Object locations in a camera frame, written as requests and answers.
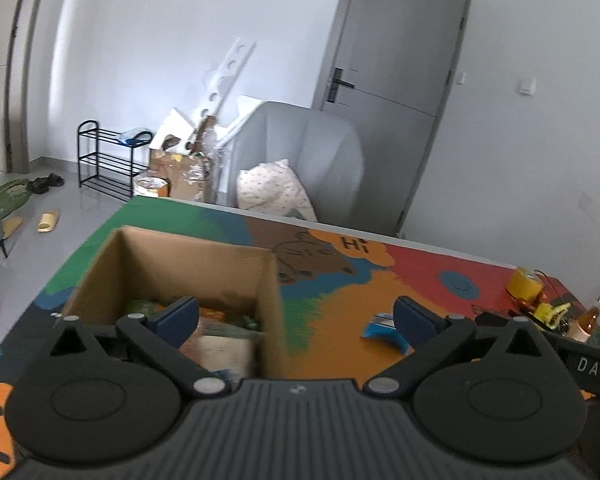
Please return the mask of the white wall switch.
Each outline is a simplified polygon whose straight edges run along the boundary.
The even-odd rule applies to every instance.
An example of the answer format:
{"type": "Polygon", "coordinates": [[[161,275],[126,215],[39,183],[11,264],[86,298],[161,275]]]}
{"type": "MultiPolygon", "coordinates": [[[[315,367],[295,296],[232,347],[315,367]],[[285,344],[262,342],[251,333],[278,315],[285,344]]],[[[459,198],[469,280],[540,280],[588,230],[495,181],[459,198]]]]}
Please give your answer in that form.
{"type": "Polygon", "coordinates": [[[534,96],[537,88],[538,80],[535,77],[518,80],[517,92],[521,96],[534,96]]]}

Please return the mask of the white blue label snack packet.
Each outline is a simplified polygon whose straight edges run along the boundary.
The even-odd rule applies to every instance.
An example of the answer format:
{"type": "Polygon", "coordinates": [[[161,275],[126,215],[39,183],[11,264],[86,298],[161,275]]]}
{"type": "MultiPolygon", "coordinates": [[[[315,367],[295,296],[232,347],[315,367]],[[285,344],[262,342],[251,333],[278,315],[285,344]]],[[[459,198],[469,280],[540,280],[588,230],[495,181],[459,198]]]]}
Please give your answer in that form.
{"type": "Polygon", "coordinates": [[[222,336],[191,336],[181,354],[211,373],[237,384],[252,376],[256,346],[249,339],[222,336]]]}

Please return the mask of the orange snack packet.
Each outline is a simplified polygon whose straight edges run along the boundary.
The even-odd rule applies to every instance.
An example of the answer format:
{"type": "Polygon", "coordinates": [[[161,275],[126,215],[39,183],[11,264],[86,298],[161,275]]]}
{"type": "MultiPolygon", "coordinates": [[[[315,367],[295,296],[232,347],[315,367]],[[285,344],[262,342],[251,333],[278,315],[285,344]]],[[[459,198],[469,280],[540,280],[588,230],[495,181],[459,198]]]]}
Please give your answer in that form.
{"type": "Polygon", "coordinates": [[[226,312],[218,309],[200,307],[199,316],[209,322],[224,323],[226,321],[226,312]]]}

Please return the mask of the yellow toy clutter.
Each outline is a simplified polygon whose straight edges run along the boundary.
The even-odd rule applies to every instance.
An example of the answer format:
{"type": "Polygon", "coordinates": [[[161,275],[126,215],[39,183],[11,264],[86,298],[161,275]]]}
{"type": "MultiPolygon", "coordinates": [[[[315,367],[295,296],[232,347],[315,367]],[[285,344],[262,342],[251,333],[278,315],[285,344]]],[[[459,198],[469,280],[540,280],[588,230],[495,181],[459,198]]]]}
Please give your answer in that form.
{"type": "Polygon", "coordinates": [[[549,302],[542,301],[532,313],[532,316],[548,330],[558,330],[562,319],[571,307],[570,302],[553,306],[549,302]]]}

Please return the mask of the brown carton with packaging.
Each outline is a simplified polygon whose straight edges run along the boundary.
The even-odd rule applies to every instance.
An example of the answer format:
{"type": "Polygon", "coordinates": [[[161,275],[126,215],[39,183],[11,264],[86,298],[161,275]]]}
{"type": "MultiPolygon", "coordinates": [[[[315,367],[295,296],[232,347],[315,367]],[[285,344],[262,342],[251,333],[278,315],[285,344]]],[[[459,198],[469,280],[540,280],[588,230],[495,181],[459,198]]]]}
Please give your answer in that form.
{"type": "Polygon", "coordinates": [[[215,123],[204,113],[195,126],[177,108],[163,119],[149,144],[149,171],[169,183],[170,197],[208,204],[216,199],[221,155],[215,123]]]}

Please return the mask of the brown cardboard box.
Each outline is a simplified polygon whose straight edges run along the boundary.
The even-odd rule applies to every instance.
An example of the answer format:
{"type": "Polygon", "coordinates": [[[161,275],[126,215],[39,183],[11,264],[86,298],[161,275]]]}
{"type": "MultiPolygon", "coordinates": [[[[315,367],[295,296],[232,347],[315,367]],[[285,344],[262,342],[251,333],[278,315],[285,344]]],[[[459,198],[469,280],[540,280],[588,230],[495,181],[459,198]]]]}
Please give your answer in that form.
{"type": "Polygon", "coordinates": [[[287,376],[276,258],[265,249],[124,226],[107,237],[62,313],[85,324],[112,325],[130,300],[165,306],[183,296],[205,308],[254,316],[264,333],[263,376],[287,376]]]}

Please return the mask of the white dotted pillow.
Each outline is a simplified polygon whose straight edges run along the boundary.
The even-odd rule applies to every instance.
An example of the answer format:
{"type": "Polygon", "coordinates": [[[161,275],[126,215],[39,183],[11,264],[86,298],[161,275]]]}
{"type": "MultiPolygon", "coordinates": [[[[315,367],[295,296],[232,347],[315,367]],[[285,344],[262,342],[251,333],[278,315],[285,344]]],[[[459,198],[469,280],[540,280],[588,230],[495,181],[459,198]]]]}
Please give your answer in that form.
{"type": "Polygon", "coordinates": [[[317,220],[309,196],[288,159],[261,162],[251,169],[240,170],[236,179],[236,198],[237,206],[243,210],[317,220]]]}

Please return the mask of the grey closed door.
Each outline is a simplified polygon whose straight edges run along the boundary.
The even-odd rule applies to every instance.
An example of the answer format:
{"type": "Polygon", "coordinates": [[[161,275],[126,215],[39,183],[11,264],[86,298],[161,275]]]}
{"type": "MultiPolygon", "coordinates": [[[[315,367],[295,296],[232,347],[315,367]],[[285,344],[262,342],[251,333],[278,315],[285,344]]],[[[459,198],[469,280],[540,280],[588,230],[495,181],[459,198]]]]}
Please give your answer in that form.
{"type": "Polygon", "coordinates": [[[340,0],[321,110],[352,122],[365,174],[351,224],[396,235],[426,166],[469,0],[340,0]],[[326,101],[334,68],[355,84],[326,101]]]}

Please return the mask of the teal clear cracker packet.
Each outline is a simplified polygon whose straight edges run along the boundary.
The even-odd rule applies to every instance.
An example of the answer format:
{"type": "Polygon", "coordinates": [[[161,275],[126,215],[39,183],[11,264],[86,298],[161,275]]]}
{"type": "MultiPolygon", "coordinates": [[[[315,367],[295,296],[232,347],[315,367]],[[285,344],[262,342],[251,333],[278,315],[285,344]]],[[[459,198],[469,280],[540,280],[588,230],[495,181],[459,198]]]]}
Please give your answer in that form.
{"type": "Polygon", "coordinates": [[[201,318],[198,327],[204,336],[224,337],[233,339],[249,339],[260,341],[264,333],[258,330],[250,330],[242,326],[233,325],[212,320],[211,318],[201,318]]]}

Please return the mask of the green door mat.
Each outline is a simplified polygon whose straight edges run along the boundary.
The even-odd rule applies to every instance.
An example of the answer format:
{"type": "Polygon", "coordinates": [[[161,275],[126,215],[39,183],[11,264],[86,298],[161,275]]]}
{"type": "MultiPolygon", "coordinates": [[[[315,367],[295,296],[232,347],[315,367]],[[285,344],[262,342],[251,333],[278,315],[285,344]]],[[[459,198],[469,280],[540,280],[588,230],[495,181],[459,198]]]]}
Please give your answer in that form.
{"type": "Polygon", "coordinates": [[[28,179],[11,180],[0,185],[0,217],[8,217],[27,203],[31,195],[28,179]]]}

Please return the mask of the colourful cartoon table mat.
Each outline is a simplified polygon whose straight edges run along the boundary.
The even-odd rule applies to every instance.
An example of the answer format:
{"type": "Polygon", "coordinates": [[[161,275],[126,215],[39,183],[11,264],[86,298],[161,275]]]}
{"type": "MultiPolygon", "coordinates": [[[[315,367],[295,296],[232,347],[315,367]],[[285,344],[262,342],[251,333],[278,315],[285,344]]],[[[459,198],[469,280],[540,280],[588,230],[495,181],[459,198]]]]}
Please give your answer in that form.
{"type": "Polygon", "coordinates": [[[0,349],[0,479],[592,479],[600,349],[540,330],[512,272],[239,212],[134,198],[65,263],[0,349]],[[276,258],[288,372],[191,398],[112,325],[64,315],[107,237],[134,226],[276,258]],[[362,337],[407,296],[476,336],[403,398],[365,383],[406,356],[362,337]]]}

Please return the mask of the white foam board with holes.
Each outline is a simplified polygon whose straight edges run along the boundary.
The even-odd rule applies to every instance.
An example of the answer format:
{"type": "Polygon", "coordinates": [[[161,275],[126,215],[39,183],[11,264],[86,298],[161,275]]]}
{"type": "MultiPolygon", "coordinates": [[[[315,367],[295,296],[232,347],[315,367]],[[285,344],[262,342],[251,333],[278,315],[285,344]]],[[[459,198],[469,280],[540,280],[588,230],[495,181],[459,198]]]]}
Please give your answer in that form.
{"type": "Polygon", "coordinates": [[[198,106],[190,116],[196,128],[199,128],[209,116],[219,117],[224,101],[230,94],[230,90],[232,90],[255,47],[256,42],[254,40],[238,37],[228,49],[222,63],[206,84],[204,95],[198,106]]]}

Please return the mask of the green snack bar packet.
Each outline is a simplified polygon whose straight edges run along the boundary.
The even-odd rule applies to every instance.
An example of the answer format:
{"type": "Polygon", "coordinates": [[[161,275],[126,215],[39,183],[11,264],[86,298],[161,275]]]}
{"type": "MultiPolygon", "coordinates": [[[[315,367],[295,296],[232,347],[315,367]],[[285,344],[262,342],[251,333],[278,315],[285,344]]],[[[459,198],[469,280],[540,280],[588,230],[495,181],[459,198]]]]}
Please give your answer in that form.
{"type": "Polygon", "coordinates": [[[142,314],[148,318],[153,318],[166,307],[160,302],[147,299],[130,300],[125,306],[125,314],[142,314]]]}

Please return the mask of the yellow slipper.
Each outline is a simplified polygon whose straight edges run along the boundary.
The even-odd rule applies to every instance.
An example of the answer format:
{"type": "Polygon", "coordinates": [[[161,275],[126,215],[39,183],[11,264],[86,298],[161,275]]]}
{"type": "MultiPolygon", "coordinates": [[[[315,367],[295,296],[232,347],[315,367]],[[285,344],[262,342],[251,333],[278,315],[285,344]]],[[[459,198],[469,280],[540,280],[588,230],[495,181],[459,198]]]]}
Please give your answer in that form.
{"type": "Polygon", "coordinates": [[[36,230],[42,234],[53,232],[53,230],[57,226],[58,220],[58,210],[45,211],[44,214],[42,214],[40,221],[38,222],[38,227],[36,228],[36,230]]]}
{"type": "Polygon", "coordinates": [[[9,217],[2,220],[2,230],[4,240],[8,240],[22,225],[22,217],[9,217]]]}

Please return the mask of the amber glass bottle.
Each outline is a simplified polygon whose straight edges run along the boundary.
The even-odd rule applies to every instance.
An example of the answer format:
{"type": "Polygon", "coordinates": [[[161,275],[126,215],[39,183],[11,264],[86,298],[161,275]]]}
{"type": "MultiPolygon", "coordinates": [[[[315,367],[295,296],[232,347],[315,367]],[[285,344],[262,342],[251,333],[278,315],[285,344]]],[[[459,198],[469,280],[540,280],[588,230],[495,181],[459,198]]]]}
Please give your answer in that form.
{"type": "Polygon", "coordinates": [[[580,342],[587,342],[593,333],[598,329],[598,319],[600,318],[600,296],[596,303],[588,310],[579,315],[574,321],[574,339],[580,342]]]}

